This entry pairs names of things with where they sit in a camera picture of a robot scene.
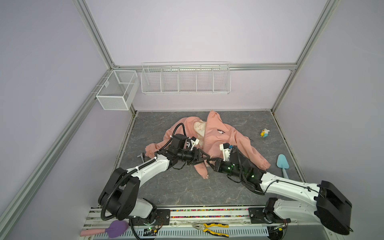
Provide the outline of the pink Snoopy zip jacket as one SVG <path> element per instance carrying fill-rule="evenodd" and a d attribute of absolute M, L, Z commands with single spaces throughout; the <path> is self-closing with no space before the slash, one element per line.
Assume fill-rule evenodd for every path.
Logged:
<path fill-rule="evenodd" d="M 198 117 L 188 117 L 179 120 L 166 131 L 162 142 L 146 146 L 146 156 L 153 158 L 155 156 L 155 152 L 171 139 L 173 132 L 183 134 L 183 128 L 177 128 L 177 125 L 180 123 L 184 124 L 187 137 L 195 137 L 202 141 L 202 143 L 199 143 L 198 148 L 202 149 L 212 159 L 223 157 L 220 145 L 228 143 L 238 147 L 240 152 L 250 159 L 251 162 L 259 169 L 267 170 L 271 166 L 270 163 L 254 147 L 251 146 L 251 142 L 248 137 L 242 135 L 234 127 L 224 124 L 220 115 L 214 111 L 209 113 L 205 122 Z"/>

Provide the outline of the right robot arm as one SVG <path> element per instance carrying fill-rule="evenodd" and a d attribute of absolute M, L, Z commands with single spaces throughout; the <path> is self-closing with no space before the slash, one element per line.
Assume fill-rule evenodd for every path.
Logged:
<path fill-rule="evenodd" d="M 267 223 L 295 219 L 319 222 L 339 235 L 353 232 L 353 205 L 331 182 L 311 184 L 282 178 L 259 169 L 238 147 L 225 147 L 229 153 L 223 158 L 207 161 L 215 172 L 238 178 L 239 183 L 257 195 L 271 193 L 290 199 L 288 203 L 278 198 L 267 201 L 263 212 Z"/>

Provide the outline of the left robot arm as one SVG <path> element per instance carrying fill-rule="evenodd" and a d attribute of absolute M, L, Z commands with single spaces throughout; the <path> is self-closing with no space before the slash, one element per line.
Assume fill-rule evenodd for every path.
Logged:
<path fill-rule="evenodd" d="M 157 206 L 138 198 L 140 187 L 159 173 L 174 168 L 178 162 L 197 165 L 210 160 L 207 153 L 196 147 L 198 139 L 187 136 L 184 124 L 176 126 L 177 129 L 179 127 L 182 127 L 182 133 L 173 131 L 170 139 L 155 151 L 152 159 L 134 168 L 117 168 L 112 172 L 98 199 L 102 208 L 101 220 L 140 218 L 153 223 Z"/>

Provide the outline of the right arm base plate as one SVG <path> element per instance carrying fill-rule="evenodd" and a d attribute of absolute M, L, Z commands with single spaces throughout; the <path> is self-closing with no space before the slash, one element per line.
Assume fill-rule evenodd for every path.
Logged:
<path fill-rule="evenodd" d="M 289 224 L 291 219 L 282 219 L 277 216 L 272 210 L 255 207 L 248 208 L 249 216 L 252 224 Z"/>

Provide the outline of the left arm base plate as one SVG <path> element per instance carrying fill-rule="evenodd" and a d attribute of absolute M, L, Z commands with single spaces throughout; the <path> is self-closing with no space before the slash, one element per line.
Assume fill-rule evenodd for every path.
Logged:
<path fill-rule="evenodd" d="M 134 226 L 168 226 L 171 220 L 170 209 L 153 210 L 147 218 L 131 217 Z"/>

